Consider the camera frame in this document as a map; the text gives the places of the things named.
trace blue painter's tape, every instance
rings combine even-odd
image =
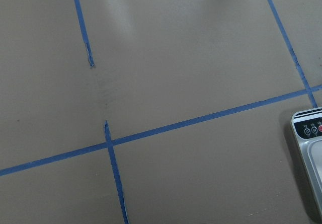
[[[177,129],[177,128],[197,124],[197,123],[200,123],[200,122],[212,120],[212,119],[223,117],[223,116],[227,116],[227,115],[230,115],[230,114],[233,114],[233,113],[250,110],[250,109],[253,109],[253,108],[265,106],[265,105],[272,104],[272,103],[275,103],[275,102],[280,102],[280,101],[283,101],[283,100],[287,100],[287,99],[298,97],[298,96],[305,95],[305,94],[306,94],[306,90],[301,90],[301,91],[297,91],[297,92],[293,92],[293,93],[288,93],[288,94],[278,96],[278,97],[273,97],[273,98],[270,98],[270,99],[267,99],[267,100],[264,100],[264,101],[254,102],[254,103],[250,103],[250,104],[247,104],[247,105],[230,108],[230,109],[227,109],[227,110],[224,110],[224,111],[221,111],[221,112],[212,113],[212,114],[205,115],[205,116],[202,116],[202,117],[196,117],[196,118],[193,118],[193,119],[190,119],[190,120],[174,123],[174,124],[171,124],[171,125],[168,125],[168,126],[163,126],[163,127],[159,127],[159,128],[156,128],[156,129],[152,129],[152,130],[148,130],[148,131],[145,131],[145,132],[130,135],[130,136],[127,136],[127,137],[118,138],[118,139],[113,140],[112,143],[113,143],[113,145],[118,145],[118,144],[122,144],[122,143],[125,143],[125,142],[134,141],[134,140],[137,140],[137,139],[140,139],[140,138],[149,137],[149,136],[152,136],[152,135],[155,135],[155,134],[159,134],[159,133],[171,131],[171,130],[174,130],[174,129]]]
[[[127,212],[126,212],[125,201],[124,201],[121,177],[120,177],[119,169],[117,167],[116,157],[115,157],[113,144],[112,144],[112,140],[111,140],[111,134],[110,134],[109,125],[108,125],[107,121],[105,122],[105,125],[104,125],[104,133],[105,133],[107,149],[108,149],[109,155],[110,155],[110,160],[111,160],[114,180],[115,180],[115,184],[116,184],[116,189],[117,189],[117,193],[119,195],[119,200],[120,200],[120,204],[121,204],[124,223],[129,224],[129,220],[128,220]]]
[[[312,92],[317,92],[322,89],[322,85],[316,86],[316,87],[311,87]]]
[[[7,168],[7,169],[0,170],[0,176],[12,174],[12,173],[15,173],[15,172],[18,172],[18,171],[34,168],[34,167],[41,166],[41,165],[46,165],[46,164],[57,162],[57,161],[60,161],[60,160],[65,160],[65,159],[75,157],[75,156],[78,156],[78,155],[84,155],[84,154],[94,152],[94,151],[97,151],[97,150],[102,150],[104,148],[106,148],[106,143],[105,142],[97,144],[97,145],[93,145],[93,146],[90,146],[90,147],[84,147],[84,148],[81,148],[81,149],[78,149],[78,150],[63,153],[63,154],[60,154],[60,155],[51,156],[51,157],[44,158],[44,159],[41,159],[41,160],[32,161],[32,162],[25,163],[25,164],[22,164],[22,165],[17,165],[17,166],[14,166],[14,167],[10,167],[10,168]]]
[[[310,86],[309,86],[309,84],[308,84],[308,82],[307,82],[307,80],[305,78],[305,75],[304,75],[304,72],[302,70],[302,67],[299,64],[298,60],[297,60],[297,57],[296,57],[296,54],[295,54],[295,52],[293,50],[291,41],[289,40],[289,38],[288,38],[288,36],[286,34],[286,30],[285,30],[285,28],[284,28],[284,26],[282,24],[282,21],[281,21],[279,15],[277,13],[277,10],[276,10],[276,8],[274,6],[273,0],[267,0],[267,1],[268,1],[268,4],[271,7],[271,10],[272,10],[273,15],[274,15],[275,20],[276,20],[276,23],[277,23],[277,25],[278,25],[278,27],[279,27],[282,35],[283,35],[284,41],[286,43],[286,46],[287,46],[287,48],[288,48],[288,50],[289,50],[289,52],[290,52],[290,54],[291,54],[291,56],[293,58],[293,61],[294,61],[295,66],[296,66],[296,69],[297,69],[298,73],[300,74],[300,77],[302,79],[302,82],[303,82],[303,84],[305,86],[305,89],[307,91],[308,97],[310,98],[312,107],[317,107],[317,104],[316,104],[316,101],[315,101],[314,96],[312,94],[311,88],[310,88]]]
[[[311,88],[311,90],[313,92],[322,90],[322,85],[313,87],[313,88]],[[230,114],[234,114],[234,113],[237,113],[237,112],[246,111],[246,110],[250,110],[250,109],[253,109],[253,108],[269,105],[269,104],[272,104],[272,103],[284,101],[284,100],[291,99],[291,98],[294,98],[294,97],[299,97],[299,96],[302,96],[302,95],[305,95],[305,94],[306,94],[306,90],[301,90],[301,91],[285,94],[285,95],[282,95],[282,96],[269,98],[269,99],[264,100],[264,101],[254,102],[254,103],[250,103],[250,104],[247,104],[247,105],[243,105],[243,106],[239,106],[239,107],[235,107],[235,108],[230,108],[230,109],[227,109],[227,110],[224,110],[224,111],[220,111],[220,112],[212,113],[212,114],[209,114],[209,115],[193,118],[193,119],[190,119],[190,120],[174,123],[174,124],[171,124],[171,125],[159,127],[159,128],[156,128],[156,129],[152,129],[152,130],[148,130],[148,131],[145,131],[145,132],[137,133],[137,134],[130,135],[130,136],[127,136],[127,137],[118,138],[118,139],[115,139],[115,140],[110,140],[111,139],[110,132],[106,131],[105,138],[107,138],[109,140],[108,142],[103,142],[103,143],[93,145],[93,146],[90,146],[90,147],[84,147],[84,148],[81,148],[79,150],[74,150],[74,151],[67,152],[67,153],[64,153],[64,154],[48,157],[48,158],[41,159],[41,160],[32,161],[32,162],[29,162],[29,163],[25,163],[25,164],[22,164],[22,165],[17,165],[17,166],[10,167],[10,168],[7,168],[7,169],[2,169],[2,170],[0,170],[0,176],[12,174],[12,173],[15,173],[15,172],[18,172],[18,171],[30,169],[30,168],[33,168],[33,167],[37,167],[37,166],[49,164],[49,163],[52,163],[52,162],[56,162],[56,161],[68,159],[68,158],[71,158],[71,157],[75,157],[75,156],[78,156],[78,155],[87,154],[87,153],[90,153],[90,152],[93,152],[93,151],[101,150],[103,148],[107,148],[107,143],[110,146],[109,148],[111,148],[111,144],[112,144],[112,146],[119,145],[119,144],[122,144],[122,143],[138,140],[140,138],[149,137],[149,136],[156,135],[156,134],[159,134],[159,133],[171,131],[171,130],[174,130],[174,129],[177,129],[177,128],[197,124],[197,123],[200,123],[200,122],[212,120],[212,119],[219,118],[219,117],[224,117],[224,116],[227,116],[227,115],[230,115]]]
[[[93,67],[93,66],[95,66],[95,64],[94,64],[94,60],[93,60],[89,37],[88,37],[87,31],[86,31],[86,26],[85,26],[83,13],[82,13],[81,4],[80,4],[79,0],[74,0],[74,2],[75,2],[76,12],[77,12],[77,16],[78,16],[80,31],[82,32],[82,38],[85,43],[85,47],[86,47],[86,51],[87,51],[87,55],[88,55],[88,60],[89,60],[90,66]]]

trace floor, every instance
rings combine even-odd
[[[321,223],[321,0],[0,2],[0,223]]]

